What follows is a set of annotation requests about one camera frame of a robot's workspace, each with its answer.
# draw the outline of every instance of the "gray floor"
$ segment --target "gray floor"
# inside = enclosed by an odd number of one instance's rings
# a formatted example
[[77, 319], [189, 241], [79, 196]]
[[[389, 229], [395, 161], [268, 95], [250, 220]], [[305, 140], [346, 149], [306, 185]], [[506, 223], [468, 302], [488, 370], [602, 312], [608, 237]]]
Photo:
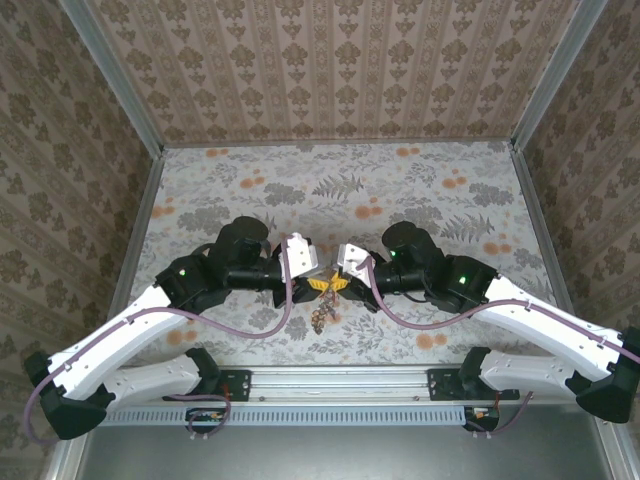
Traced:
[[588, 415], [532, 407], [511, 431], [474, 439], [460, 427], [229, 427], [207, 441], [176, 427], [99, 428], [79, 478], [611, 478]]

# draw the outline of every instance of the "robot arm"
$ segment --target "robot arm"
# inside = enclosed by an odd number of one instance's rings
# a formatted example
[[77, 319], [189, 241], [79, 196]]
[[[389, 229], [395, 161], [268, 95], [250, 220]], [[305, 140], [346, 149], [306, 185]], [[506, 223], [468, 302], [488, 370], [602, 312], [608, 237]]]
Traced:
[[[338, 264], [350, 278], [340, 294], [379, 308], [371, 289], [372, 279], [360, 267], [371, 256], [379, 293], [404, 294], [419, 291], [440, 310], [465, 313], [488, 302], [519, 300], [525, 308], [500, 305], [473, 314], [473, 318], [510, 330], [549, 351], [554, 357], [507, 355], [474, 347], [459, 376], [469, 398], [478, 388], [496, 391], [532, 390], [553, 395], [575, 396], [588, 412], [605, 420], [628, 421], [640, 380], [640, 366], [571, 328], [588, 330], [609, 343], [634, 354], [640, 353], [640, 331], [625, 334], [585, 322], [524, 292], [492, 267], [465, 256], [445, 256], [423, 229], [410, 222], [388, 228], [382, 243], [391, 257], [385, 261], [375, 252], [355, 245], [343, 245]], [[537, 311], [541, 307], [559, 316], [561, 323]]]
[[[97, 426], [106, 413], [125, 404], [172, 394], [205, 394], [215, 389], [220, 372], [204, 349], [191, 349], [162, 364], [120, 367], [146, 345], [185, 321], [182, 315], [154, 312], [130, 320], [141, 310], [170, 307], [200, 314], [224, 303], [232, 290], [271, 290], [274, 305], [285, 302], [284, 262], [281, 247], [271, 257], [268, 230], [250, 217], [224, 226], [214, 244], [178, 258], [156, 277], [129, 307], [75, 345], [48, 356], [36, 352], [25, 361], [34, 386], [61, 366], [40, 394], [47, 419], [62, 439], [74, 438]], [[300, 234], [287, 239], [289, 273], [297, 278], [293, 302], [313, 300], [320, 292], [302, 277], [318, 267], [315, 247]], [[108, 330], [115, 331], [84, 353], [73, 366], [69, 359]]]

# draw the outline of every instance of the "patterned fabric surface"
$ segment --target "patterned fabric surface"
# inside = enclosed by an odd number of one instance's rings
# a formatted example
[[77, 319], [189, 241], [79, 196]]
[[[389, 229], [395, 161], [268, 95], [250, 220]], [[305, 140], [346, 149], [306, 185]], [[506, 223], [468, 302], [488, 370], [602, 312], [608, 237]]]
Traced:
[[[106, 319], [150, 159], [56, 2], [0, 2], [0, 478], [37, 478], [22, 360]], [[40, 435], [51, 436], [36, 412]]]
[[[174, 258], [211, 242], [240, 215], [254, 216], [272, 244], [299, 231], [331, 265], [351, 242], [383, 252], [382, 232], [410, 220], [445, 252], [479, 258], [523, 288], [552, 299], [545, 266], [505, 142], [352, 144], [172, 149], [146, 235], [133, 294]], [[387, 297], [406, 320], [448, 317], [433, 307]], [[282, 311], [268, 292], [233, 292], [205, 315], [245, 331], [266, 331]], [[314, 326], [321, 330], [314, 331]], [[266, 340], [185, 324], [138, 357], [158, 361], [205, 346], [221, 364], [415, 364], [461, 361], [473, 345], [532, 352], [522, 339], [480, 322], [418, 333], [354, 302], [294, 306], [284, 331]]]
[[577, 312], [640, 326], [640, 2], [609, 2], [526, 146]]
[[506, 137], [578, 0], [90, 0], [165, 143]]

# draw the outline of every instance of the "floral tablecloth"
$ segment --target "floral tablecloth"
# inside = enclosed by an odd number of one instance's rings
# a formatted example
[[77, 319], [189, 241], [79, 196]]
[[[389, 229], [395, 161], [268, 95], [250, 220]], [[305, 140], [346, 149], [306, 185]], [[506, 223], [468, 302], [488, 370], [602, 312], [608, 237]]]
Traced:
[[[474, 256], [553, 301], [506, 142], [170, 149], [164, 158], [134, 296], [171, 260], [213, 241], [235, 217], [249, 215], [269, 227], [273, 245], [293, 231], [311, 237], [328, 266], [341, 243], [384, 252], [382, 232], [410, 220], [445, 253]], [[408, 321], [449, 317], [403, 297], [386, 301]], [[272, 328], [281, 314], [268, 292], [234, 292], [223, 306], [205, 312], [254, 332]], [[155, 362], [205, 346], [227, 365], [416, 364], [459, 362], [475, 345], [538, 351], [482, 322], [420, 333], [327, 295], [294, 306], [284, 330], [269, 339], [246, 340], [189, 322], [137, 360]]]

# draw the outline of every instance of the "black cable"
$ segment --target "black cable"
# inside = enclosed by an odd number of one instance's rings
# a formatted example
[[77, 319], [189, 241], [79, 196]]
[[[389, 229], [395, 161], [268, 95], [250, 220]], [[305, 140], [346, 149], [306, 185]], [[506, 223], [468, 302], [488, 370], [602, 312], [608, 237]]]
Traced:
[[409, 300], [411, 300], [412, 302], [415, 302], [415, 303], [429, 303], [429, 301], [428, 301], [428, 300], [419, 300], [419, 299], [417, 299], [417, 298], [415, 298], [415, 297], [412, 297], [412, 296], [411, 296], [411, 295], [409, 295], [408, 293], [403, 293], [403, 295], [404, 295], [405, 297], [407, 297]]

